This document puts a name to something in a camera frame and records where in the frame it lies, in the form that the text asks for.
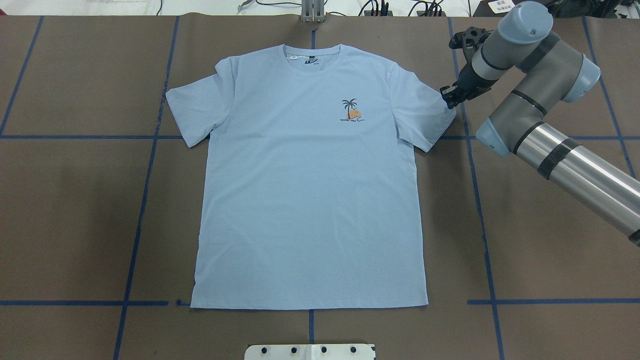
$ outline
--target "metal bracket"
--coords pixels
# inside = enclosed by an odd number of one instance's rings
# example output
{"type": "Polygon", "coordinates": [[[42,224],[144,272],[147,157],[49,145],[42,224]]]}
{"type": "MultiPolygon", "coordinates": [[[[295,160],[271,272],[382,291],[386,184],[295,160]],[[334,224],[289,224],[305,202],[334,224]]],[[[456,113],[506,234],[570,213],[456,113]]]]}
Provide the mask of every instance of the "metal bracket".
{"type": "Polygon", "coordinates": [[[462,49],[467,63],[471,62],[471,57],[480,48],[480,45],[489,37],[492,30],[479,29],[474,26],[469,27],[466,31],[461,31],[453,35],[449,41],[451,49],[462,49]]]}
{"type": "Polygon", "coordinates": [[[324,21],[324,0],[302,0],[302,22],[324,21]]]}
{"type": "Polygon", "coordinates": [[[375,360],[371,344],[251,345],[244,360],[375,360]]]}

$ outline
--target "short sleeve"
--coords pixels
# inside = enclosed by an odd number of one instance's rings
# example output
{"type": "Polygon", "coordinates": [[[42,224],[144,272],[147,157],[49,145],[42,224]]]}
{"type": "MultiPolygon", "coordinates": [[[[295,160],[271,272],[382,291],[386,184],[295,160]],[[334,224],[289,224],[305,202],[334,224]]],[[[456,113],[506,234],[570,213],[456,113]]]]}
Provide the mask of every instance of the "short sleeve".
{"type": "Polygon", "coordinates": [[[391,108],[400,139],[429,151],[456,116],[436,90],[394,64],[389,74],[391,108]]]}
{"type": "Polygon", "coordinates": [[[216,65],[216,74],[167,91],[167,102],[188,147],[222,125],[231,111],[234,91],[230,58],[216,65]]]}

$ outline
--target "neckline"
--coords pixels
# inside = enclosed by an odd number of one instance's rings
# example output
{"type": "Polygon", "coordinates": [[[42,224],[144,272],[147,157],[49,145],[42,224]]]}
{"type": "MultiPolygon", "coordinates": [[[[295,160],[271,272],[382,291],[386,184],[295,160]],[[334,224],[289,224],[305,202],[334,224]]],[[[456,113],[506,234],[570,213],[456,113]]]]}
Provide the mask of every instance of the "neckline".
{"type": "Polygon", "coordinates": [[[340,63],[342,62],[342,59],[344,58],[344,51],[346,50],[346,46],[342,44],[338,44],[333,47],[327,47],[326,49],[300,49],[293,46],[280,45],[280,46],[276,46],[276,50],[277,50],[276,55],[280,59],[280,63],[284,66],[286,71],[292,72],[304,78],[315,78],[318,76],[329,74],[331,71],[333,71],[333,69],[335,69],[338,65],[340,65],[340,63]],[[286,57],[287,53],[300,55],[300,56],[321,56],[321,55],[338,54],[338,57],[333,61],[333,63],[329,64],[329,66],[327,66],[327,68],[325,69],[322,69],[319,71],[313,71],[313,72],[306,72],[293,67],[287,61],[287,57],[286,57]]]}

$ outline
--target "printed logo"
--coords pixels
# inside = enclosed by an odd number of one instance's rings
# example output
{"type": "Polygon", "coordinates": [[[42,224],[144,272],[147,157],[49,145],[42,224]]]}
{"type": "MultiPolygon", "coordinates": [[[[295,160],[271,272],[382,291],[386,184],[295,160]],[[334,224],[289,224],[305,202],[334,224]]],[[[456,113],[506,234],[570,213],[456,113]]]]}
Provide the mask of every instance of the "printed logo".
{"type": "Polygon", "coordinates": [[[364,121],[365,120],[362,118],[362,114],[360,113],[360,111],[356,110],[358,108],[358,104],[355,102],[356,100],[358,99],[342,100],[342,105],[344,105],[344,109],[347,111],[347,118],[340,119],[340,121],[364,121]]]}

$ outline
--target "black band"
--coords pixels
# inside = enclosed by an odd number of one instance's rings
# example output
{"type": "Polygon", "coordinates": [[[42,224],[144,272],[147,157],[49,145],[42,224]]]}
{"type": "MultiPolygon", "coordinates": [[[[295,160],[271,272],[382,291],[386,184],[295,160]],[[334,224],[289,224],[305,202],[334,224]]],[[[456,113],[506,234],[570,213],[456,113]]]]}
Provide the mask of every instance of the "black band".
{"type": "Polygon", "coordinates": [[[482,56],[482,60],[484,60],[484,63],[489,65],[489,67],[491,67],[491,68],[493,68],[495,70],[509,70],[509,69],[505,69],[504,67],[497,67],[494,64],[490,63],[489,60],[487,60],[484,57],[484,52],[483,52],[483,48],[482,47],[480,47],[480,55],[482,56]]]}
{"type": "Polygon", "coordinates": [[[640,246],[640,229],[636,230],[633,234],[629,235],[629,240],[636,246],[640,246]]]}
{"type": "Polygon", "coordinates": [[[540,44],[517,66],[525,74],[531,71],[560,41],[560,37],[551,32],[540,44]]]}
{"type": "Polygon", "coordinates": [[[542,160],[540,166],[538,166],[538,173],[545,179],[549,180],[549,176],[551,175],[551,172],[556,168],[556,165],[558,165],[560,161],[563,161],[564,158],[571,152],[571,150],[574,150],[580,145],[582,144],[572,138],[564,139],[563,142],[554,147],[549,155],[547,155],[547,157],[542,160]]]}
{"type": "Polygon", "coordinates": [[[525,99],[529,104],[533,105],[534,108],[538,109],[538,111],[542,113],[542,116],[545,116],[547,114],[547,109],[540,105],[538,101],[532,99],[529,95],[518,90],[513,90],[511,91],[511,93],[525,99]]]}
{"type": "Polygon", "coordinates": [[[516,145],[513,147],[513,154],[517,155],[518,154],[518,148],[520,147],[520,145],[522,145],[522,142],[524,141],[524,139],[529,136],[529,134],[531,134],[531,131],[534,131],[536,129],[536,127],[544,124],[544,121],[538,121],[537,123],[535,123],[532,127],[529,128],[529,130],[525,131],[524,134],[522,134],[522,137],[520,137],[520,139],[518,140],[518,142],[516,143],[516,145]]]}

